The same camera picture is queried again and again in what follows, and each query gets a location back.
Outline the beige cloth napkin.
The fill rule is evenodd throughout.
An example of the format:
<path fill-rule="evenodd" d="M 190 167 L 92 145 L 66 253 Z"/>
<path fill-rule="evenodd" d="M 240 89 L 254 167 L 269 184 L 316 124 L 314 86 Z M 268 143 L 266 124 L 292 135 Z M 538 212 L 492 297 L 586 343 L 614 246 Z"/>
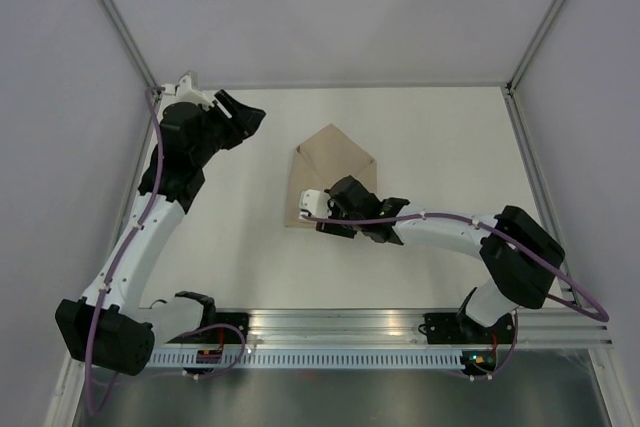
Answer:
<path fill-rule="evenodd" d="M 324 190 L 352 176 L 370 192 L 377 192 L 377 161 L 342 130 L 329 124 L 299 144 L 293 153 L 285 201 L 286 228 L 312 228 L 298 218 L 304 190 Z"/>

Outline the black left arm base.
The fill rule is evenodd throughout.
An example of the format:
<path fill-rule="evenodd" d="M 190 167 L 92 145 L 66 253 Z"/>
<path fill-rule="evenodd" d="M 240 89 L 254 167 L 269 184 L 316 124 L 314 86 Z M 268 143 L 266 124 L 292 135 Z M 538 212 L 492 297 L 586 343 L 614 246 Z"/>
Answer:
<path fill-rule="evenodd" d="M 247 337 L 249 333 L 250 314 L 246 312 L 230 311 L 218 313 L 214 321 L 205 324 L 207 330 L 197 334 L 187 334 L 175 337 L 170 344 L 209 344 L 209 345 L 240 345 L 240 335 Z"/>

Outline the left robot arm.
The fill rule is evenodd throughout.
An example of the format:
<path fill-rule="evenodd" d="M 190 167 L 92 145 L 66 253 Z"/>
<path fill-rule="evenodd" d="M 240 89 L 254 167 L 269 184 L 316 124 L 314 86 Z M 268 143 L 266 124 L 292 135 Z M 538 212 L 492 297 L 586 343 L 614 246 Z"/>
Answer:
<path fill-rule="evenodd" d="M 191 337 L 206 343 L 218 331 L 212 297 L 181 291 L 158 307 L 141 297 L 162 250 L 204 185 L 204 168 L 221 150 L 252 137 L 265 111 L 224 90 L 147 94 L 156 136 L 125 230 L 105 265 L 76 301 L 64 299 L 55 321 L 72 359 L 138 375 L 152 351 Z"/>

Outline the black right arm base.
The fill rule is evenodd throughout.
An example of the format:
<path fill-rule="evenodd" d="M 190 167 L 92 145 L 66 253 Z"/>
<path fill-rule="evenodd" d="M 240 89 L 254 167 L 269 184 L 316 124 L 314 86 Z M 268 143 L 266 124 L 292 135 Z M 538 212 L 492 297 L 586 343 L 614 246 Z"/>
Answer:
<path fill-rule="evenodd" d="M 429 345 L 508 345 L 515 339 L 515 324 L 510 314 L 491 327 L 483 327 L 454 312 L 427 312 L 418 332 Z"/>

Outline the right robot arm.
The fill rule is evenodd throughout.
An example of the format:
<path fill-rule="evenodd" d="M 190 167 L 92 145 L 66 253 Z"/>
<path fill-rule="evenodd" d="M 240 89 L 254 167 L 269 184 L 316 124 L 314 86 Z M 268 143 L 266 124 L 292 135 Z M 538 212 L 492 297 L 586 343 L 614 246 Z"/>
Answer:
<path fill-rule="evenodd" d="M 299 197 L 299 217 L 317 231 L 375 243 L 427 245 L 483 263 L 488 280 L 465 297 L 455 315 L 459 335 L 478 342 L 513 310 L 538 310 L 565 260 L 563 247 L 526 211 L 508 205 L 497 214 L 427 211 L 405 198 L 378 198 L 352 176 Z"/>

